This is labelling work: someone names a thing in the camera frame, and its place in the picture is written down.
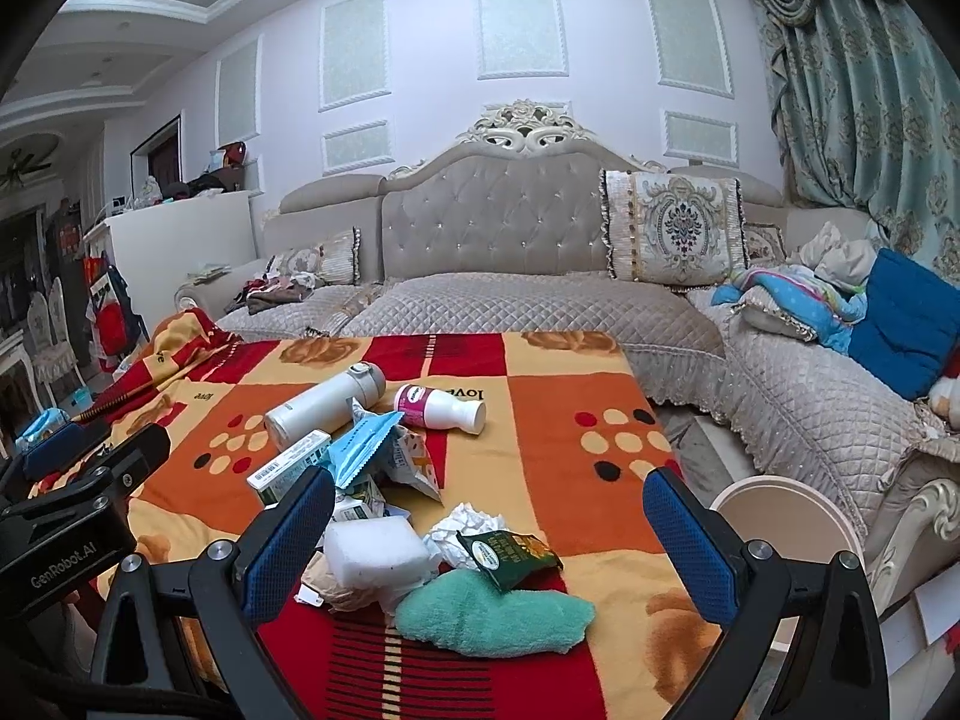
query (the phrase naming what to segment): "metal bolt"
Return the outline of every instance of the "metal bolt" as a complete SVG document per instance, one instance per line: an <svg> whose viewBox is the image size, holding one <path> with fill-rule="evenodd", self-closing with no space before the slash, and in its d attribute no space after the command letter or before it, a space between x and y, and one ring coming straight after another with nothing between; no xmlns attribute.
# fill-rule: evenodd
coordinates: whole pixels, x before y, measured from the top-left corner
<svg viewBox="0 0 960 720"><path fill-rule="evenodd" d="M774 548L759 538L747 544L747 551L757 560L770 560L774 556Z"/></svg>
<svg viewBox="0 0 960 720"><path fill-rule="evenodd" d="M224 557L229 557L230 553L233 551L233 544L227 541L224 538L221 538L219 541L214 541L208 548L206 548L206 555L210 560L224 560Z"/></svg>
<svg viewBox="0 0 960 720"><path fill-rule="evenodd" d="M840 565L842 565L844 568L854 571L860 567L860 558L856 557L853 552L844 550L840 553Z"/></svg>
<svg viewBox="0 0 960 720"><path fill-rule="evenodd" d="M133 555L127 555L123 560L120 560L120 570L131 573L131 571L136 571L142 563L143 558L134 552Z"/></svg>

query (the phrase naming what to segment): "chair back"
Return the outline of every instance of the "chair back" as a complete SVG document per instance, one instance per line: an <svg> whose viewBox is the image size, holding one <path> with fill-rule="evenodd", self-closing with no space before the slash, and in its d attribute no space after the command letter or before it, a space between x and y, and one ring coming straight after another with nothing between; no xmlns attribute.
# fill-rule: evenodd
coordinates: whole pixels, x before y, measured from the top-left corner
<svg viewBox="0 0 960 720"><path fill-rule="evenodd" d="M64 284L56 276L50 288L50 323L54 328L54 343L69 343L66 329L66 308L64 307Z"/></svg>
<svg viewBox="0 0 960 720"><path fill-rule="evenodd" d="M37 352L53 346L53 340L50 336L50 311L47 308L47 298L39 290L34 293L30 300L30 308L27 309L27 329L30 331L30 338L34 342L34 348Z"/></svg>

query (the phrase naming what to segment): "bottle label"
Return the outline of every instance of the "bottle label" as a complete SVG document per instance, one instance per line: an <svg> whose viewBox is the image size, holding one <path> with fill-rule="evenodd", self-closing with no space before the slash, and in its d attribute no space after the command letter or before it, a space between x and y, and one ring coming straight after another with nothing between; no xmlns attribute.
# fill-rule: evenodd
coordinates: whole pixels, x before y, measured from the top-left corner
<svg viewBox="0 0 960 720"><path fill-rule="evenodd" d="M408 384L400 390L400 397L397 399L397 410L403 412L403 421L408 425L416 427L426 427L424 420L424 411L426 410L426 399L433 391L430 386L417 386Z"/></svg>

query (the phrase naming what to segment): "white cabinet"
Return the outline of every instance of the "white cabinet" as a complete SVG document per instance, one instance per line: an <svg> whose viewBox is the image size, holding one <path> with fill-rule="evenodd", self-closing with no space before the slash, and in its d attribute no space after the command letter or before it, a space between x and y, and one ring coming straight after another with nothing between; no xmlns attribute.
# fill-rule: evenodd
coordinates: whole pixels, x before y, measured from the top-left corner
<svg viewBox="0 0 960 720"><path fill-rule="evenodd" d="M90 256L107 252L150 333L176 312L174 294L189 272L256 260L246 191L128 211L102 221L83 241Z"/></svg>

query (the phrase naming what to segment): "white chair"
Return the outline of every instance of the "white chair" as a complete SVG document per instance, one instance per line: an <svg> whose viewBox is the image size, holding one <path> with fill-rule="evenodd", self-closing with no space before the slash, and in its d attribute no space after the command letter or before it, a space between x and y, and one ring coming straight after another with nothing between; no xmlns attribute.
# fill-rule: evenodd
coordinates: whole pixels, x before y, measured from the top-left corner
<svg viewBox="0 0 960 720"><path fill-rule="evenodd" d="M51 319L53 319L53 335L50 332ZM67 335L64 286L59 276L54 279L50 290L49 307L43 293L34 293L30 308L27 309L27 328L34 341L35 353L32 362L37 381L45 386L50 402L56 408L56 398L50 386L53 382L73 370L80 380L80 386L86 384L83 376L80 375L77 356L73 353L73 347L70 346L70 338Z"/></svg>

